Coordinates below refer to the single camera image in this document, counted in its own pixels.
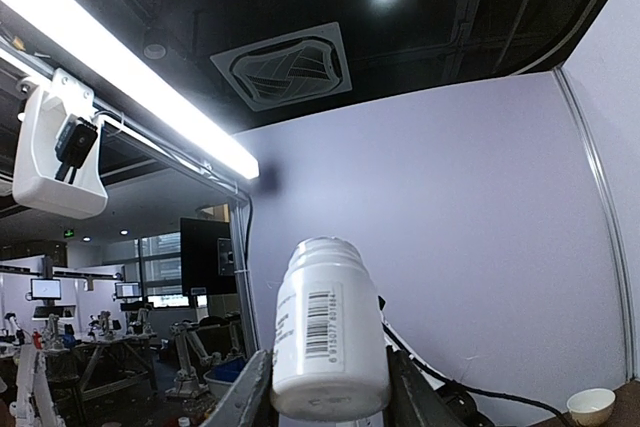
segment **tube light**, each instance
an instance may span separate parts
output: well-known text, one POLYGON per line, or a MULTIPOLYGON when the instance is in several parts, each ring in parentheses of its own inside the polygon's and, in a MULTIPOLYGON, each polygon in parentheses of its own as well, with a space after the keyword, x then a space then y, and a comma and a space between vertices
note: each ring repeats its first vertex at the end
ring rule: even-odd
POLYGON ((114 87, 247 179, 258 161, 75 0, 1 0, 114 87))

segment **blue bin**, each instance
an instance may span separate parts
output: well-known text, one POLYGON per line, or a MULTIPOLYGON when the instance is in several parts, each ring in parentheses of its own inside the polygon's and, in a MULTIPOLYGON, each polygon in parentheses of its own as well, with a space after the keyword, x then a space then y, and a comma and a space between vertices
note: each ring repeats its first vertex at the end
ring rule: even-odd
POLYGON ((213 368, 213 378, 223 382, 235 382, 247 363, 244 359, 234 359, 213 368))

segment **barcode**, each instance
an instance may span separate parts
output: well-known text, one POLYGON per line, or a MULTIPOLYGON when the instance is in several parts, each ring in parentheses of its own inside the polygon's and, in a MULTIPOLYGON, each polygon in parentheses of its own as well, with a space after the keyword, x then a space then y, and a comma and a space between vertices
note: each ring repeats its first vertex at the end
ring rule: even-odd
POLYGON ((331 291, 309 294, 306 358, 329 357, 329 296, 331 291))

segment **bowl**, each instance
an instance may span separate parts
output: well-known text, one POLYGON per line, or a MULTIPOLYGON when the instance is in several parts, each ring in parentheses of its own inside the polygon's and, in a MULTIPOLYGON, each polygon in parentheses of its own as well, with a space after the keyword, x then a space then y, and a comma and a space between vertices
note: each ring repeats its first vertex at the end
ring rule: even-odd
POLYGON ((615 400, 609 389, 583 390, 569 398, 567 409, 580 427, 599 427, 611 417, 615 400))

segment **white bottle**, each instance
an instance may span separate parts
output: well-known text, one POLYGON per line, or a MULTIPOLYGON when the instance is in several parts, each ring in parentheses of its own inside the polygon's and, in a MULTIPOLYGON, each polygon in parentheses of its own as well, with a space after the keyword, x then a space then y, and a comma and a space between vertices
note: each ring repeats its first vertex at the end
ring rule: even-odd
POLYGON ((301 242, 278 291, 271 402, 297 419, 347 422, 383 410, 389 370, 375 286, 356 248, 301 242))

